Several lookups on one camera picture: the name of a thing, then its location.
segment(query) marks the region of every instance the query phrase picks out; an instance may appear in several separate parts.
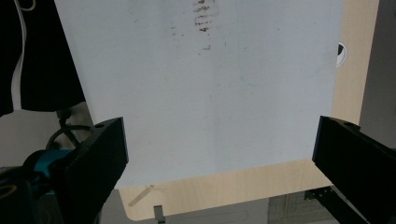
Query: sheet of paper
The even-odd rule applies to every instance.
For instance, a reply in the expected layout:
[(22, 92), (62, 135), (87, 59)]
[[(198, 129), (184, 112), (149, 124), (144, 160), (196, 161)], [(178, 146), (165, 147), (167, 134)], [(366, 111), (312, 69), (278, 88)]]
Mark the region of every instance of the sheet of paper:
[(342, 0), (57, 0), (94, 123), (135, 187), (312, 157)]

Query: table surface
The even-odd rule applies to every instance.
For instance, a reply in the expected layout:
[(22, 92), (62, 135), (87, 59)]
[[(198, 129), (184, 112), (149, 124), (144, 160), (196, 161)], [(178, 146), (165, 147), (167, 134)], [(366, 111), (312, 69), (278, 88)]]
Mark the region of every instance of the table surface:
[(57, 1), (92, 119), (126, 121), (133, 220), (328, 186), (307, 159), (318, 116), (359, 122), (377, 1), (345, 1), (335, 87), (341, 1), (202, 2)]

